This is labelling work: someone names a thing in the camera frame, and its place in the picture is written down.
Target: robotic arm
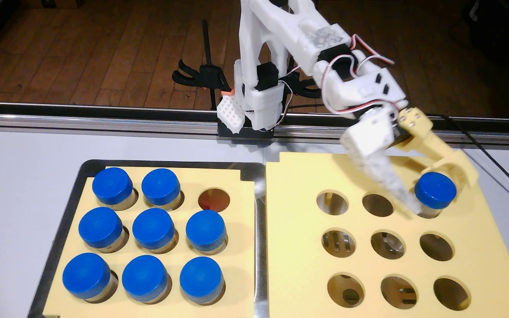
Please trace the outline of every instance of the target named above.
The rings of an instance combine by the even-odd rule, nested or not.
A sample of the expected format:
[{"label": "robotic arm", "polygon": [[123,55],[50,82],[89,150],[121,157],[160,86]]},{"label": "robotic arm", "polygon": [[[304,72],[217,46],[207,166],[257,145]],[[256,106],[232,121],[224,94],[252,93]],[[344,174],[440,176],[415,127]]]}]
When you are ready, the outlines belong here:
[{"label": "robotic arm", "polygon": [[[285,4],[293,13],[282,10]],[[272,61],[261,64],[258,55],[264,43]],[[422,112],[406,108],[406,95],[388,69],[371,60],[393,61],[379,55],[356,34],[350,36],[338,24],[330,25],[311,0],[241,0],[239,44],[235,89],[222,92],[217,107],[218,118],[233,133],[240,131],[245,117],[254,130],[271,130],[281,122],[284,89],[293,93],[285,81],[289,52],[321,88],[323,103],[330,112],[358,119],[341,137],[351,160],[413,213],[420,213],[420,203],[384,155],[392,145],[417,149],[434,159],[436,163],[426,170],[445,170],[459,190],[476,183],[476,173],[466,173],[476,171],[468,169],[472,166],[466,156],[435,136],[431,121]],[[369,55],[356,49],[357,44]]]}]

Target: wooden floor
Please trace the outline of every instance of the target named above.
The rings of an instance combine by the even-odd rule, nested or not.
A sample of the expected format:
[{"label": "wooden floor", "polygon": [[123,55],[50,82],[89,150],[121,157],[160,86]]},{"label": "wooden floor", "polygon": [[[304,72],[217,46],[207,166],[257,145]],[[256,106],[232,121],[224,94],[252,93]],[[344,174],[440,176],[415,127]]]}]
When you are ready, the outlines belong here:
[{"label": "wooden floor", "polygon": [[[412,105],[504,117],[494,91],[501,83],[487,76],[491,64],[447,33],[461,6],[459,0],[322,0],[319,11],[396,61],[392,75]],[[171,73],[180,58],[196,69],[205,63],[201,19],[207,19],[213,63],[232,86],[239,17],[233,0],[86,0],[79,9],[20,9],[0,34],[0,101],[209,109],[208,90],[174,84]],[[454,32],[461,37],[465,30],[459,25]],[[268,58],[265,48],[260,60]]]}]

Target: black cable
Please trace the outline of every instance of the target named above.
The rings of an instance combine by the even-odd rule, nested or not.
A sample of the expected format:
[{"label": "black cable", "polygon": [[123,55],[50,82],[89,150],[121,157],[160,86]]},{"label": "black cable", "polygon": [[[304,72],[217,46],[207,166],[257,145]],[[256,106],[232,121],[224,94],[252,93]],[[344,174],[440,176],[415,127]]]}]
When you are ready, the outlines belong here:
[{"label": "black cable", "polygon": [[488,159],[490,159],[495,165],[496,167],[498,167],[504,174],[506,177],[509,178],[509,173],[508,171],[506,171],[504,169],[504,167],[502,167],[500,165],[500,163],[498,163],[498,161],[496,161],[494,158],[492,158],[492,156],[484,149],[484,147],[478,142],[476,141],[476,139],[473,138],[473,136],[471,136],[468,131],[464,130],[463,127],[461,127],[456,121],[454,121],[453,119],[451,119],[449,116],[445,116],[445,115],[442,115],[442,114],[428,114],[426,113],[425,115],[427,116],[431,116],[431,117],[439,117],[439,118],[442,118],[446,121],[448,121],[450,124],[452,124],[453,126],[455,126],[458,130],[461,131],[461,133],[463,133],[467,138],[470,139],[470,141],[475,145],[477,146],[477,148],[479,148],[487,157]]},{"label": "black cable", "polygon": [[323,104],[302,104],[302,105],[288,106],[288,109],[292,109],[292,108],[304,108],[304,107],[315,107],[315,106],[324,106],[324,105]]}]

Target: empty hole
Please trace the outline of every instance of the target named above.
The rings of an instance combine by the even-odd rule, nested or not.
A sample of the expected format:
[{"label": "empty hole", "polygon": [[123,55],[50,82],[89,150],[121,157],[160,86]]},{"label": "empty hole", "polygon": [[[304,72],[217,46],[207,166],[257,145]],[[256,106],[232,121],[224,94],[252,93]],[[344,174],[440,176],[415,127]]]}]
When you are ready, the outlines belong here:
[{"label": "empty hole", "polygon": [[363,198],[364,208],[374,216],[387,217],[394,212],[392,203],[378,194],[365,195]]},{"label": "empty hole", "polygon": [[227,192],[221,189],[207,189],[197,199],[197,203],[204,210],[214,210],[221,212],[225,210],[230,203],[231,199]]},{"label": "empty hole", "polygon": [[389,260],[399,259],[404,256],[406,251],[404,243],[395,235],[387,232],[374,233],[371,236],[371,245],[378,255]]},{"label": "empty hole", "polygon": [[464,310],[470,305],[467,291],[453,279],[439,278],[433,284],[433,291],[437,300],[451,310]]},{"label": "empty hole", "polygon": [[420,237],[420,246],[434,260],[448,261],[453,257],[453,249],[444,238],[436,234],[424,234]]},{"label": "empty hole", "polygon": [[349,208],[349,204],[342,196],[333,192],[325,192],[317,196],[317,206],[320,209],[332,216],[338,216]]},{"label": "empty hole", "polygon": [[321,245],[335,257],[348,257],[355,252],[355,240],[343,231],[330,230],[321,236]]},{"label": "empty hole", "polygon": [[380,283],[380,291],[390,305],[399,309],[410,309],[417,302],[416,290],[404,278],[397,276],[384,278]]},{"label": "empty hole", "polygon": [[348,275],[335,275],[327,283],[329,297],[339,306],[357,307],[364,299],[363,287]]}]

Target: vial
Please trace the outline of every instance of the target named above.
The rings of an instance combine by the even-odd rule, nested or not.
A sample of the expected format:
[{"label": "vial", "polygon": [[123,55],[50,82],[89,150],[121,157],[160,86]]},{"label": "vial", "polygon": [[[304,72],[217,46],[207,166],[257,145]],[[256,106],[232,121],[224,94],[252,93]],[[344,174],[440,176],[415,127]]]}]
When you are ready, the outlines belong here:
[{"label": "vial", "polygon": [[130,208],[138,198],[129,175],[117,167],[101,170],[93,179],[92,190],[100,202],[115,211]]},{"label": "vial", "polygon": [[190,245],[205,255],[214,255],[227,246],[227,229],[219,213],[213,210],[196,212],[186,224]]},{"label": "vial", "polygon": [[160,168],[152,170],[143,178],[143,195],[153,206],[172,211],[182,201],[180,181],[174,172]]},{"label": "vial", "polygon": [[156,304],[168,296],[172,279],[162,262],[152,255],[135,257],[121,277],[125,291],[138,302]]},{"label": "vial", "polygon": [[207,306],[223,297],[225,280],[216,261],[200,256],[184,265],[180,272],[180,286],[189,300]]},{"label": "vial", "polygon": [[449,206],[457,195],[457,188],[446,175],[438,172],[423,174],[414,186],[421,203],[421,217],[434,218]]},{"label": "vial", "polygon": [[86,244],[102,253],[117,252],[129,240],[129,233],[117,213],[105,206],[86,213],[80,220],[78,232]]},{"label": "vial", "polygon": [[76,298],[101,303],[113,296],[119,281],[99,255],[83,253],[66,264],[62,284]]},{"label": "vial", "polygon": [[172,218],[159,208],[148,209],[137,215],[133,222],[133,236],[140,246],[155,254],[172,250],[178,242]]}]

